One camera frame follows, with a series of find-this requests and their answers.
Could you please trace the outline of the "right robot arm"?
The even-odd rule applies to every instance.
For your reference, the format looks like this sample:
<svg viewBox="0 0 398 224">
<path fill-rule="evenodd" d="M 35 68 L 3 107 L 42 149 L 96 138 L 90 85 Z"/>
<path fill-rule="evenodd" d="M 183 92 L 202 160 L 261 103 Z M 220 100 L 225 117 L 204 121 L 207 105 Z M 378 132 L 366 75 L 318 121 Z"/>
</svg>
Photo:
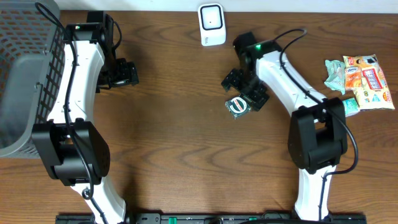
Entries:
<svg viewBox="0 0 398 224">
<path fill-rule="evenodd" d="M 252 32 L 237 36 L 233 47 L 240 67 L 222 81 L 239 95 L 226 101 L 238 118 L 259 111 L 274 92 L 290 116 L 288 151 L 299 171 L 294 212 L 301 220 L 325 221 L 330 179 L 347 151 L 345 108 L 311 87 L 289 62 L 276 40 L 258 42 Z"/>
</svg>

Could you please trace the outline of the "white blue snack bag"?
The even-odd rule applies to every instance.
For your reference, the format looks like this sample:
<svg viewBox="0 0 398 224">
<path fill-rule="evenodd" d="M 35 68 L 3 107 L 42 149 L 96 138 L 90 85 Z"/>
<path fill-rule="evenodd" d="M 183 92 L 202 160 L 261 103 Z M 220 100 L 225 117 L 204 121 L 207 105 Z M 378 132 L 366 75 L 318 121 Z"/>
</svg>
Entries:
<svg viewBox="0 0 398 224">
<path fill-rule="evenodd" d="M 394 110 L 392 96 L 379 61 L 375 54 L 344 56 L 345 68 L 361 68 L 362 87 L 352 90 L 360 110 Z"/>
</svg>

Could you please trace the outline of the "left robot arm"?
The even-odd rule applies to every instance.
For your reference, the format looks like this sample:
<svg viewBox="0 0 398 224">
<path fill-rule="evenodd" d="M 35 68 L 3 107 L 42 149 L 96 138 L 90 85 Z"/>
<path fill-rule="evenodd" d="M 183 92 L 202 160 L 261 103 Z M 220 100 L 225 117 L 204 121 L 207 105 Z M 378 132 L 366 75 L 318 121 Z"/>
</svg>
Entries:
<svg viewBox="0 0 398 224">
<path fill-rule="evenodd" d="M 65 67 L 55 104 L 46 122 L 34 125 L 32 140 L 48 175 L 80 194 L 92 211 L 58 216 L 56 222 L 135 223 L 108 176 L 109 146 L 93 118 L 97 93 L 139 83 L 135 64 L 116 56 L 118 23 L 104 11 L 90 11 L 86 22 L 62 26 L 43 5 L 36 6 L 64 33 Z"/>
</svg>

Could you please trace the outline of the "teal wet wipes pack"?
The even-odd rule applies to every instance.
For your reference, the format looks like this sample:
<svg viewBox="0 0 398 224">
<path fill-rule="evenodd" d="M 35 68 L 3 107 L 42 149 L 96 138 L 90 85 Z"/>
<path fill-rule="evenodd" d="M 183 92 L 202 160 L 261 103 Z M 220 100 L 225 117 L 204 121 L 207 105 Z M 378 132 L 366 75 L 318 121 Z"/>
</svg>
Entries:
<svg viewBox="0 0 398 224">
<path fill-rule="evenodd" d="M 338 60 L 325 60 L 328 78 L 324 84 L 333 91 L 345 94 L 345 64 Z"/>
</svg>

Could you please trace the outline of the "orange Kleenex tissue pack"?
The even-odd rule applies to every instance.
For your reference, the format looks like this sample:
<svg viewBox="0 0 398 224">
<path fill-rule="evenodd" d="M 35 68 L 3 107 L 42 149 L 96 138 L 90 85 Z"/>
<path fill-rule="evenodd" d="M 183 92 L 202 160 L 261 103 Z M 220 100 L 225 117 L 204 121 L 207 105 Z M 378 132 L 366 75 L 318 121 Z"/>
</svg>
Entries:
<svg viewBox="0 0 398 224">
<path fill-rule="evenodd" d="M 362 87 L 361 68 L 345 68 L 345 90 L 355 90 Z"/>
</svg>

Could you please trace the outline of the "green Kleenex tissue pack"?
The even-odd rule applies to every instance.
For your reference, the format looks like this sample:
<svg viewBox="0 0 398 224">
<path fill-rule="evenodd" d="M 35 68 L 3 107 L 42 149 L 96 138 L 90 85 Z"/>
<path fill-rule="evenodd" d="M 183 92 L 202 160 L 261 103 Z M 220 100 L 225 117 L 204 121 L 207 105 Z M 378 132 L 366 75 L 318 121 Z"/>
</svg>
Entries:
<svg viewBox="0 0 398 224">
<path fill-rule="evenodd" d="M 355 98 L 343 100 L 343 106 L 345 108 L 346 117 L 356 115 L 360 112 L 360 108 Z"/>
</svg>

